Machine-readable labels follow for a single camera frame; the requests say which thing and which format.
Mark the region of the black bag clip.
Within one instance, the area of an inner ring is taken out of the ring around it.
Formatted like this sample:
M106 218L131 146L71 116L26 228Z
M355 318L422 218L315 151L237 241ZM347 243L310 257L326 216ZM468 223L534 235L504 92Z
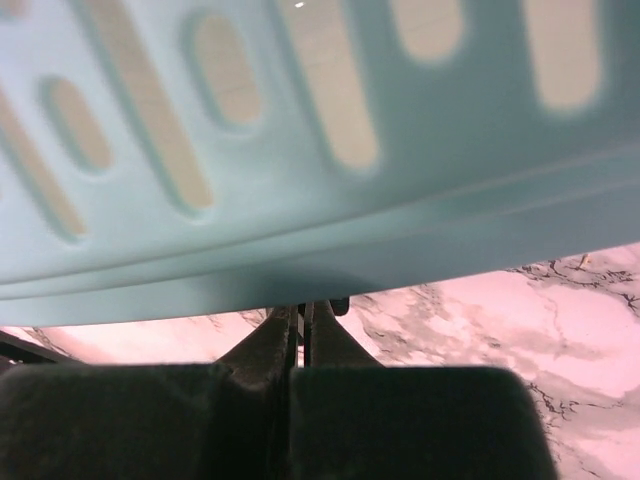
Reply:
M350 298L332 299L330 305L335 316L344 316L349 312Z

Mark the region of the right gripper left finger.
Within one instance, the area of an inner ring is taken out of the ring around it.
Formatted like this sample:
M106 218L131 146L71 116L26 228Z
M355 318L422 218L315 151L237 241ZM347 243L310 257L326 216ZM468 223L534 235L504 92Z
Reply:
M274 308L212 363L1 373L5 479L285 479L298 313Z

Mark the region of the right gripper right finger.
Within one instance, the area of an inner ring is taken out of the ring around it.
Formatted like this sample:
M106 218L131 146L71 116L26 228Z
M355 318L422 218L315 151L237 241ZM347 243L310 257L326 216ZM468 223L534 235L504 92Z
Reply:
M385 367L308 304L290 379L296 479L551 479L531 395L496 367Z

